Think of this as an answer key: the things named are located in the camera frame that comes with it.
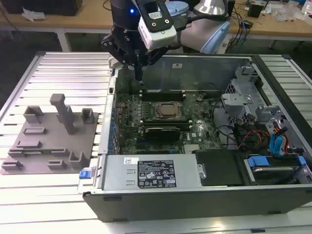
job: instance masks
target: black box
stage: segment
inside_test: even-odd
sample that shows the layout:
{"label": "black box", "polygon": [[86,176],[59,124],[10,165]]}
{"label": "black box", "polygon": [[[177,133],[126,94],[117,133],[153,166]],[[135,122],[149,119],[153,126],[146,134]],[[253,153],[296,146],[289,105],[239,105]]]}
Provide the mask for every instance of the black box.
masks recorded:
{"label": "black box", "polygon": [[263,1],[251,1],[247,15],[249,17],[258,18],[264,6],[265,3]]}
{"label": "black box", "polygon": [[50,15],[75,16],[82,0],[0,0],[10,14],[21,14],[23,7],[29,11]]}
{"label": "black box", "polygon": [[202,186],[249,185],[240,151],[211,149],[204,152],[195,152],[195,154],[197,163],[203,165],[207,176],[201,180]]}

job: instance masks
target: white label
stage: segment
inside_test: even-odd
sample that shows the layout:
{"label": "white label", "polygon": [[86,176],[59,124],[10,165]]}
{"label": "white label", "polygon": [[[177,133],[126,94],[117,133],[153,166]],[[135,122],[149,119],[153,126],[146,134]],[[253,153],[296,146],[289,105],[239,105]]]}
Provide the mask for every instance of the white label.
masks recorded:
{"label": "white label", "polygon": [[160,12],[156,11],[156,12],[152,12],[152,13],[148,13],[148,15],[150,16],[151,19],[156,20],[156,19],[160,19],[162,18],[162,15]]}
{"label": "white label", "polygon": [[175,182],[176,182],[175,179],[164,180],[164,183],[175,183]]}
{"label": "white label", "polygon": [[173,69],[182,68],[182,63],[173,63],[173,64],[172,64],[172,68],[173,68]]}
{"label": "white label", "polygon": [[124,164],[137,164],[138,157],[125,157]]}

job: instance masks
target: red wire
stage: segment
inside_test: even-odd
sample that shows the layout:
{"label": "red wire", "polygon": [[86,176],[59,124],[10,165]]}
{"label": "red wire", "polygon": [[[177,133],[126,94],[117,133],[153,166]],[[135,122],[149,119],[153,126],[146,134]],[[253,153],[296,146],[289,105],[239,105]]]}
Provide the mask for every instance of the red wire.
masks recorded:
{"label": "red wire", "polygon": [[265,131],[262,131],[262,130],[251,130],[251,131],[249,131],[249,132],[245,135],[244,139],[242,140],[242,142],[240,143],[240,145],[238,146],[238,148],[240,148],[240,147],[242,146],[243,142],[247,139],[247,137],[249,136],[250,133],[258,133],[258,132],[265,133],[268,137],[271,137],[271,136],[270,136],[267,132],[265,132]]}

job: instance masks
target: white paper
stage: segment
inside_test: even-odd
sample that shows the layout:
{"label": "white paper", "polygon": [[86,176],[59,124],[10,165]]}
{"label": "white paper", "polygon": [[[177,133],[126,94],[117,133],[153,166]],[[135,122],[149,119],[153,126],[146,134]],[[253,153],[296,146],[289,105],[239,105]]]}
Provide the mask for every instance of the white paper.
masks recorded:
{"label": "white paper", "polygon": [[29,11],[29,10],[26,10],[25,8],[23,8],[23,11],[24,11],[24,13],[22,13],[22,16],[31,22],[34,22],[35,20],[47,19],[43,12]]}

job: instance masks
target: blue latch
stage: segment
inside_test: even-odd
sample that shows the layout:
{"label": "blue latch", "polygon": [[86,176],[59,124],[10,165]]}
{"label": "blue latch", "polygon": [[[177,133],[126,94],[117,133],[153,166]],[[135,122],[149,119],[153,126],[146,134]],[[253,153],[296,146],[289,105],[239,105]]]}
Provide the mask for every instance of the blue latch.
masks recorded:
{"label": "blue latch", "polygon": [[269,162],[265,156],[251,156],[247,159],[250,167],[267,167]]}
{"label": "blue latch", "polygon": [[91,171],[79,172],[79,179],[91,179]]}
{"label": "blue latch", "polygon": [[306,162],[306,160],[304,159],[304,157],[303,157],[303,156],[298,156],[298,160],[299,160],[299,162],[300,162],[301,166],[303,166],[303,165],[307,164],[307,162]]}

